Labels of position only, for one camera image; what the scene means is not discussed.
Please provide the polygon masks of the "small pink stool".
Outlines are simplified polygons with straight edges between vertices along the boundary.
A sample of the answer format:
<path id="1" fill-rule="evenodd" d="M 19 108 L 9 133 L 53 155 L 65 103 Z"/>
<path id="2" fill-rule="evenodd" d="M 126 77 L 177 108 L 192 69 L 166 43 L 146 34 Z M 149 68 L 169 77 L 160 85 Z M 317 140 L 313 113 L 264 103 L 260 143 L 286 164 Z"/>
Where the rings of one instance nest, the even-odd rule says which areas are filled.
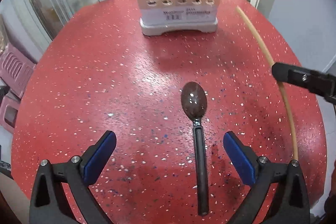
<path id="1" fill-rule="evenodd" d="M 19 102 L 8 96 L 4 96 L 1 102 L 1 126 L 11 134 L 14 133 L 19 106 Z"/>

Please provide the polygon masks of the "small dark spoon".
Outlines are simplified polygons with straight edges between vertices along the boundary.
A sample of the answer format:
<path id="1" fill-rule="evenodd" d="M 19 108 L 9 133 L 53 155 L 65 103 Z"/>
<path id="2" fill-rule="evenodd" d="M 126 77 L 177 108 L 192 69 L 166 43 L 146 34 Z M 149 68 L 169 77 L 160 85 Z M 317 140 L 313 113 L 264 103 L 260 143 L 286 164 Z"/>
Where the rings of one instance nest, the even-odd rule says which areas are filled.
<path id="1" fill-rule="evenodd" d="M 209 186 L 205 135 L 202 127 L 202 118 L 207 111 L 207 98 L 203 88 L 196 82 L 186 83 L 182 89 L 181 105 L 193 123 L 198 215 L 205 216 L 209 213 Z"/>

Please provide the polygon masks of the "pink plastic stool stack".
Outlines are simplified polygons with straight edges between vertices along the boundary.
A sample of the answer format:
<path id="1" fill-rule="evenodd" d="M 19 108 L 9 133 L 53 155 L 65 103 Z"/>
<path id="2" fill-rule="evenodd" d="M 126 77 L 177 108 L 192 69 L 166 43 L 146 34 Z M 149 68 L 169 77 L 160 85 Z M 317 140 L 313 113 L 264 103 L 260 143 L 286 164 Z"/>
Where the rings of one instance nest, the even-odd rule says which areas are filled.
<path id="1" fill-rule="evenodd" d="M 36 64 L 9 43 L 1 53 L 1 79 L 11 91 L 22 98 Z"/>

